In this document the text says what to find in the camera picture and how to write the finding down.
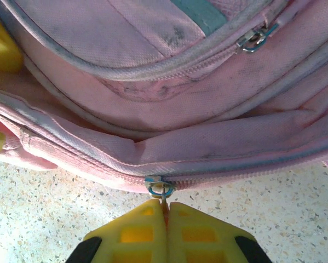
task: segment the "zipper slider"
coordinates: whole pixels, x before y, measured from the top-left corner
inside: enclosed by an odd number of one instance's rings
[[[163,202],[175,191],[175,187],[164,182],[161,176],[146,176],[145,185],[152,197],[160,198]]]
[[[238,40],[237,46],[247,53],[258,51],[266,43],[267,37],[271,35],[277,27],[278,24],[275,24],[269,30],[264,27],[258,30],[250,30]]]

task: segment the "pink backpack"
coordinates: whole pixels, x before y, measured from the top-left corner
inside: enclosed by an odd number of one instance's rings
[[[0,74],[0,160],[136,192],[328,165],[328,0],[0,0],[0,20],[25,56]]]

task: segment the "speckled floor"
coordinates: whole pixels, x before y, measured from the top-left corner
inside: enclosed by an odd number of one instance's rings
[[[63,170],[0,163],[0,262],[64,262],[85,234],[147,199]],[[251,232],[274,263],[328,262],[328,169],[320,163],[169,200]]]

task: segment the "pink fabric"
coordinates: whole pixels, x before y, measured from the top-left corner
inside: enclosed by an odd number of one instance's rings
[[[69,48],[89,60],[101,53],[100,46],[90,41],[104,36],[95,34],[113,36],[106,43],[111,48],[98,58],[99,63],[109,58],[107,63],[113,66],[124,65],[122,56],[133,58],[125,59],[127,66],[155,62],[204,37],[192,21],[172,10],[171,2],[163,1],[163,12],[192,30],[182,46],[165,46],[155,34],[164,29],[154,11],[143,16],[146,23],[135,19],[146,7],[144,2],[133,1],[133,12],[122,1],[99,4],[99,15],[107,9],[110,21],[118,19],[119,32],[131,38],[128,46],[136,47],[116,56],[112,55],[120,48],[120,38],[115,27],[107,27],[104,33],[95,26],[92,32],[77,36],[73,31],[77,25],[71,23],[74,18],[66,16],[65,25],[54,22],[64,26],[63,31],[71,30],[67,43],[75,46]],[[271,10],[284,3],[276,2],[252,23],[271,19]],[[46,7],[46,16],[35,18],[38,24],[55,38],[62,37],[48,22],[60,12],[69,12],[68,4],[56,14],[44,1],[24,6],[26,10],[42,7]],[[221,60],[202,67],[198,75],[190,72],[151,82],[117,82],[85,73],[16,24],[12,34],[39,82],[26,69],[16,75],[0,73],[0,131],[8,138],[0,159],[10,158],[35,169],[60,166],[110,187],[137,192],[145,191],[145,175],[164,175],[167,181],[193,180],[189,186],[203,186],[216,182],[213,177],[227,180],[322,161],[328,158],[328,0],[313,1],[291,17],[254,54],[217,57]],[[85,30],[90,25],[79,26]],[[91,45],[87,54],[85,44]]]

